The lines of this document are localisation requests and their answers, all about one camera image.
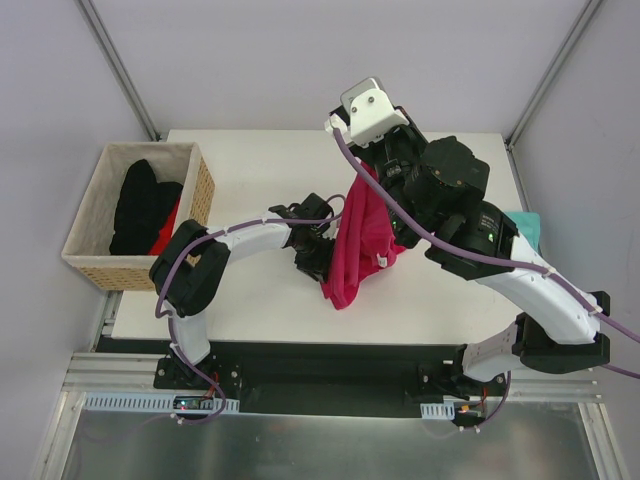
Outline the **pink t shirt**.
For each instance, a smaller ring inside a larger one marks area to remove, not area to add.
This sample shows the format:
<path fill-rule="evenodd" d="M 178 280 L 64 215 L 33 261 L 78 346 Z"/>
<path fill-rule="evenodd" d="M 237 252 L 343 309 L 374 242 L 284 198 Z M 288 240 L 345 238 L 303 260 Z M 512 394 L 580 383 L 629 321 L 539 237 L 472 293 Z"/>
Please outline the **pink t shirt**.
<path fill-rule="evenodd" d="M 337 310 L 349 307 L 361 283 L 392 267 L 405 250 L 395 242 L 385 202 L 357 176 L 346 196 L 328 277 L 321 283 L 324 297 Z"/>

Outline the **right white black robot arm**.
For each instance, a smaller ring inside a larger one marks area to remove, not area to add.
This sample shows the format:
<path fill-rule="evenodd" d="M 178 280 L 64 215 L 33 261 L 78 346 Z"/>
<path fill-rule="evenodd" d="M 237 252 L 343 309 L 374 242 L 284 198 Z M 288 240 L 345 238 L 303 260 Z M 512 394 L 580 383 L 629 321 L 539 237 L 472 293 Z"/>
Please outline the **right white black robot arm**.
<path fill-rule="evenodd" d="M 349 112 L 351 154 L 377 174 L 398 245 L 432 234 L 426 257 L 442 269 L 486 286 L 521 314 L 502 332 L 462 346 L 450 369 L 452 387 L 473 394 L 521 366 L 564 374 L 610 360 L 597 314 L 604 293 L 584 293 L 557 275 L 516 224 L 485 201 L 490 167 L 456 137 L 428 141 L 400 108 Z"/>

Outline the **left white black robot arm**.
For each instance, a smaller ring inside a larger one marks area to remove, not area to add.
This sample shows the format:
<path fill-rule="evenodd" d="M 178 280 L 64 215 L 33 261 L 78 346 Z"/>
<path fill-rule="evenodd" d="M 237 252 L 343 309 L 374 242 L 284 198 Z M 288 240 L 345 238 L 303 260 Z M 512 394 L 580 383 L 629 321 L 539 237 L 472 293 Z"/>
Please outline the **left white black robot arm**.
<path fill-rule="evenodd" d="M 211 347 L 204 311 L 216 296 L 227 266 L 271 250 L 295 251 L 296 269 L 312 280 L 328 280 L 334 239 L 327 235 L 341 218 L 328 200 L 311 193 L 300 203 L 276 205 L 244 223 L 209 229 L 195 220 L 179 225 L 149 270 L 158 300 L 155 315 L 166 317 L 176 375 L 188 388 L 211 377 Z"/>

